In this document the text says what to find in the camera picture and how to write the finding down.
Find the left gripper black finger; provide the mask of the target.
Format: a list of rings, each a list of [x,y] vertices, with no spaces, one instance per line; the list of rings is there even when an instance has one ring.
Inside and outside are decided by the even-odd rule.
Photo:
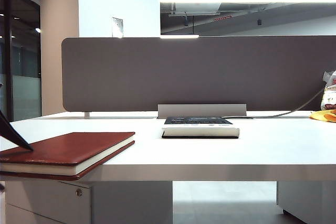
[[[5,115],[1,112],[1,136],[10,142],[26,149],[33,151],[34,149],[19,135],[16,130],[6,119]]]

